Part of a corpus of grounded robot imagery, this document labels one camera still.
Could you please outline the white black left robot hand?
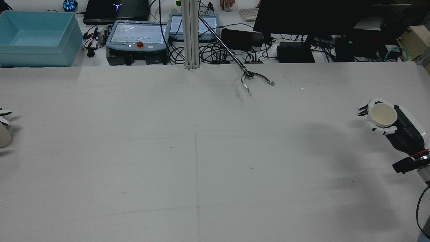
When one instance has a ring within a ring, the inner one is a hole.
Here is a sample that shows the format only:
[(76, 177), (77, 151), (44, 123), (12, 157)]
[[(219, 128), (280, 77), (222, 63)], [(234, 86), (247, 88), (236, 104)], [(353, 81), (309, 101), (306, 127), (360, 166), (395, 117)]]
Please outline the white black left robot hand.
[(4, 126), (9, 126), (10, 122), (5, 118), (5, 116), (11, 114), (12, 111), (9, 109), (0, 108), (0, 122)]

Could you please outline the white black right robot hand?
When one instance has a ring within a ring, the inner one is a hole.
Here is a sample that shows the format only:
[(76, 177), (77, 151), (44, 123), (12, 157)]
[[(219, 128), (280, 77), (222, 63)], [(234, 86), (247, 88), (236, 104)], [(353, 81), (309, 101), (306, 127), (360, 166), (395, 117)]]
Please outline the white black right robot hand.
[(426, 131), (403, 106), (375, 98), (361, 103), (356, 115), (366, 116), (366, 127), (385, 136), (398, 151), (413, 157), (423, 154), (427, 148)]

